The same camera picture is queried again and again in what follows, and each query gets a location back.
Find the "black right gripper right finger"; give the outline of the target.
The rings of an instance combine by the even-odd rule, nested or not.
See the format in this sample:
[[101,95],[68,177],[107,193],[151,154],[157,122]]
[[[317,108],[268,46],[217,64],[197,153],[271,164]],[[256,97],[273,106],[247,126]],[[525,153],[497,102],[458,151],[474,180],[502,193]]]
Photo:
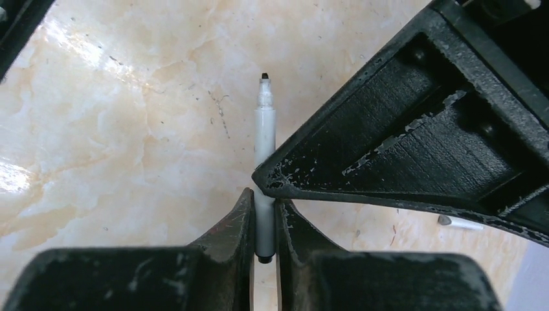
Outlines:
[[456,253],[348,251],[291,200],[275,207],[281,310],[500,310],[487,275]]

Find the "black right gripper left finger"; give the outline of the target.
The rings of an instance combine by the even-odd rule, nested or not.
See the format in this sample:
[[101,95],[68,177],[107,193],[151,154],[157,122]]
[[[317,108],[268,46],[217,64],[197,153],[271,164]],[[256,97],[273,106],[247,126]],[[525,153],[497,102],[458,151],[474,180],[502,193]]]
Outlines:
[[185,246],[57,248],[25,267],[4,310],[252,310],[254,193]]

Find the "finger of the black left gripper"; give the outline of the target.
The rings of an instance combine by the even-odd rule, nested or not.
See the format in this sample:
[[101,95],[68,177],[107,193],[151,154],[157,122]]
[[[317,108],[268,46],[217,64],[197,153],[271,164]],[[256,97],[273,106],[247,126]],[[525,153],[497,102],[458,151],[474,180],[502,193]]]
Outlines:
[[548,245],[548,126],[430,8],[266,167],[276,198],[447,214]]
[[1,0],[1,80],[54,0]]

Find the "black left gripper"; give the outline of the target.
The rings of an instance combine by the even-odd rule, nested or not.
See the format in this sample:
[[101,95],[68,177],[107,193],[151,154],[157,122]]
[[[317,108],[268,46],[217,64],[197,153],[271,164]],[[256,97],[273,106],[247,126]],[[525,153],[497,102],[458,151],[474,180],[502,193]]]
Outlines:
[[433,1],[544,127],[548,126],[548,2]]

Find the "white marker pen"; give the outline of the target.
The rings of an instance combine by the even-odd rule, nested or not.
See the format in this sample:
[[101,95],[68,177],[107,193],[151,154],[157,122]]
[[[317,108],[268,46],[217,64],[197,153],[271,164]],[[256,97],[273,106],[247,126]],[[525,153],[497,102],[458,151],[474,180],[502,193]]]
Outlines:
[[453,227],[457,229],[474,231],[481,231],[484,229],[484,226],[482,224],[442,214],[438,216],[438,224],[444,227]]
[[275,199],[266,192],[267,160],[276,150],[276,110],[273,104],[271,79],[268,73],[261,74],[258,98],[254,110],[254,173],[252,175],[254,206],[256,209],[255,254],[261,264],[272,261],[275,253]]

